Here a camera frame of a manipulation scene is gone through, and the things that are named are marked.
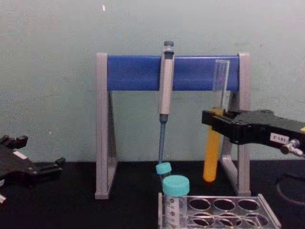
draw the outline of label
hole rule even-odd
[[[20,153],[18,151],[15,151],[13,154],[20,157],[22,160],[27,159],[27,156],[23,155],[22,153]]]
[[[165,200],[165,216],[169,224],[180,225],[179,198],[167,197]]]
[[[289,142],[289,137],[271,133],[270,141],[281,143],[281,144],[287,144]]]

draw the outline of wall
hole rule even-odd
[[[305,121],[302,0],[0,0],[0,133],[35,161],[95,160],[95,54],[251,54],[251,109]],[[175,92],[169,160],[202,160],[209,92]],[[156,160],[158,93],[115,92],[119,159]],[[252,146],[253,159],[292,159]]]

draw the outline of black tabletop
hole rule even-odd
[[[8,198],[0,206],[2,222],[17,228],[114,228],[156,229],[159,178],[155,162],[120,162],[109,200],[95,200],[95,164],[67,163],[60,180],[33,189],[6,187]],[[305,161],[251,161],[251,191],[261,193],[283,229],[305,228],[305,208],[283,200],[274,186],[283,173],[305,176]],[[173,174],[185,175],[191,183],[189,195],[235,196],[221,166],[216,181],[202,180],[202,162],[172,162]],[[305,200],[305,184],[286,180],[282,190]]]

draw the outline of orange liquid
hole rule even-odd
[[[224,110],[219,107],[211,109],[217,115],[223,115]],[[205,149],[205,160],[203,167],[203,179],[207,182],[213,182],[216,179],[217,161],[219,155],[221,134],[212,130],[209,127],[206,149]]]

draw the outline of blue crossbar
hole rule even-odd
[[[238,91],[239,57],[176,56],[174,91],[211,91],[215,60],[230,60],[228,91]],[[160,56],[108,56],[109,91],[158,91]]]

